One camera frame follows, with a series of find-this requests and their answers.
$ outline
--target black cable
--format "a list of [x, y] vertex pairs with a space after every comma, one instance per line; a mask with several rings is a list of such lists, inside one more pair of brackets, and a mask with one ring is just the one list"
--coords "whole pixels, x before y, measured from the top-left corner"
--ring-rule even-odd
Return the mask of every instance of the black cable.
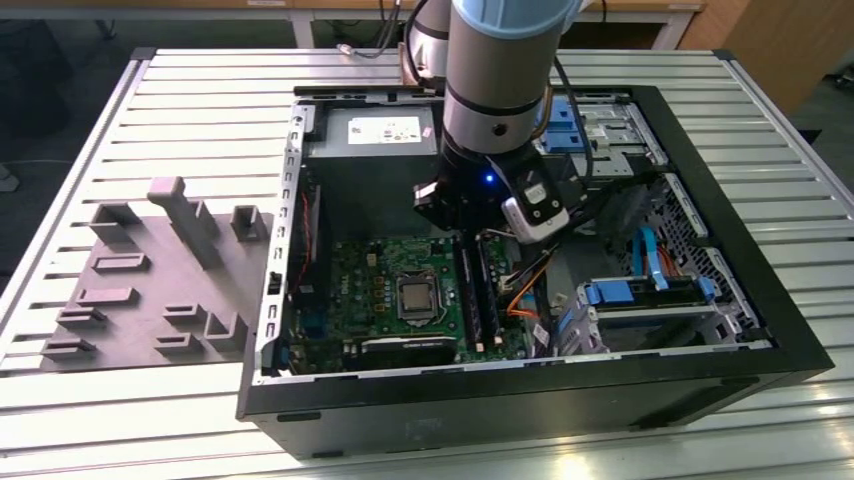
[[401, 2], [398, 1], [395, 3], [395, 8], [391, 11], [391, 16], [389, 18], [389, 21], [386, 22], [386, 30], [383, 33], [383, 38], [381, 39], [381, 46], [378, 47], [379, 50], [374, 53], [362, 53], [354, 50], [353, 52], [354, 55], [358, 55], [362, 58], [374, 59], [374, 58], [378, 58], [383, 53], [386, 53], [386, 50], [389, 49], [389, 43], [391, 42], [391, 38], [394, 37], [394, 30], [398, 24], [399, 16], [401, 16]]
[[410, 45], [410, 35], [413, 34], [413, 25], [415, 24], [415, 17], [425, 9], [425, 5], [430, 0], [421, 0], [415, 8], [413, 9], [413, 13], [410, 14], [410, 18], [406, 20], [406, 25], [403, 26], [403, 49], [406, 50], [406, 63], [410, 66], [410, 72], [413, 72], [413, 78], [415, 79], [415, 83], [422, 84], [422, 75], [418, 72], [418, 67], [415, 66], [415, 59], [413, 58], [413, 46]]
[[354, 37], [351, 34], [349, 34], [342, 29], [342, 25], [338, 23], [337, 20], [325, 20], [323, 22], [333, 29], [333, 33], [335, 34], [335, 39], [339, 40], [339, 41], [342, 41], [342, 40], [346, 41], [354, 47], [362, 47], [362, 46], [365, 46], [366, 43], [374, 43], [377, 41], [377, 36], [374, 36], [371, 38], [371, 40], [369, 40], [367, 42], [365, 42], [361, 39], [358, 39], [357, 37]]
[[563, 84], [563, 89], [566, 90], [566, 96], [569, 99], [570, 107], [573, 108], [573, 115], [575, 116], [575, 122], [578, 123], [578, 135], [582, 137], [582, 147], [585, 148], [585, 160], [586, 160], [583, 185], [586, 188], [590, 188], [590, 180], [593, 179], [593, 170], [594, 170], [594, 159], [593, 159], [593, 150], [590, 147], [590, 141], [587, 140], [587, 129], [585, 128], [585, 118], [582, 117], [581, 111], [578, 110], [578, 102], [575, 100], [575, 94], [573, 93], [573, 84], [570, 83], [570, 78], [566, 76], [566, 70], [563, 70], [563, 65], [561, 64], [561, 60], [558, 59], [557, 55], [555, 55], [554, 65], [555, 65], [555, 70], [558, 70], [558, 76], [561, 77], [561, 83]]
[[541, 250], [539, 256], [534, 260], [526, 262], [525, 266], [507, 277], [505, 284], [510, 285], [517, 283], [522, 277], [543, 265], [543, 262], [547, 262], [551, 259], [551, 256], [561, 247], [561, 242], [573, 234], [575, 229], [597, 218], [607, 204], [607, 201], [615, 194], [626, 188], [651, 183], [657, 178], [659, 178], [659, 172], [643, 172], [634, 177], [613, 180], [607, 185], [605, 185], [605, 187], [593, 193], [570, 212], [570, 222], [563, 226], [558, 234], [551, 237], [549, 244]]

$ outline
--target green circuit board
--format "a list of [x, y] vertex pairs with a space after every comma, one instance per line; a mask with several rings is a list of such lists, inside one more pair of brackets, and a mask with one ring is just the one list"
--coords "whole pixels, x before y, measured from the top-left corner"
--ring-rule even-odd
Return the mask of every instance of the green circuit board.
[[[487, 244], [495, 278], [510, 271], [499, 240]], [[430, 281], [437, 292], [437, 315], [426, 322], [401, 318], [399, 279]], [[482, 352], [466, 339], [454, 245], [450, 238], [378, 239], [339, 242], [331, 258], [331, 298], [326, 312], [326, 337], [295, 346], [304, 356], [306, 373], [343, 371], [342, 348], [361, 338], [449, 336], [457, 339], [455, 363], [523, 358], [522, 327], [502, 332], [503, 344]]]

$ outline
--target cpu socket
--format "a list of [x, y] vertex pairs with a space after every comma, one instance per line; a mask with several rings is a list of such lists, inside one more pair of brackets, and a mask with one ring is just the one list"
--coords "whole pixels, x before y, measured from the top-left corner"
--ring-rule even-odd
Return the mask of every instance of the cpu socket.
[[423, 327], [439, 315], [437, 277], [430, 271], [398, 277], [398, 318]]

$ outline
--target connector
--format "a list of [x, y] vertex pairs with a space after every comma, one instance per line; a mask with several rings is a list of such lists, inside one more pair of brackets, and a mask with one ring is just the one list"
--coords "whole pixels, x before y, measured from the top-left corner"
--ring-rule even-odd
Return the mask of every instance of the connector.
[[353, 57], [353, 47], [350, 45], [347, 45], [346, 43], [339, 43], [338, 44], [338, 49], [341, 50], [341, 52], [347, 55], [349, 57]]
[[499, 295], [507, 295], [509, 293], [513, 293], [513, 285], [507, 284], [509, 278], [510, 278], [510, 275], [502, 275], [501, 277], [498, 277], [498, 294]]

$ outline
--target slotted metal surface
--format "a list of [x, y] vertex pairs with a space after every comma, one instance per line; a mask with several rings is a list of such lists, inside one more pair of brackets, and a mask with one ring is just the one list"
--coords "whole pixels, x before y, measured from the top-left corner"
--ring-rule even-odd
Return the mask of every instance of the slotted metal surface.
[[140, 215], [162, 214], [143, 201], [148, 180], [182, 175], [212, 213], [247, 202], [272, 213], [294, 86], [399, 78], [397, 54], [366, 61], [337, 51], [162, 50], [151, 63], [128, 66], [0, 300], [0, 476], [850, 478], [849, 194], [736, 63], [707, 52], [658, 51], [574, 52], [562, 61], [578, 84], [661, 87], [834, 370], [675, 430], [306, 464], [234, 420], [239, 364], [38, 373], [38, 352], [95, 243], [86, 222], [98, 202], [130, 201]]

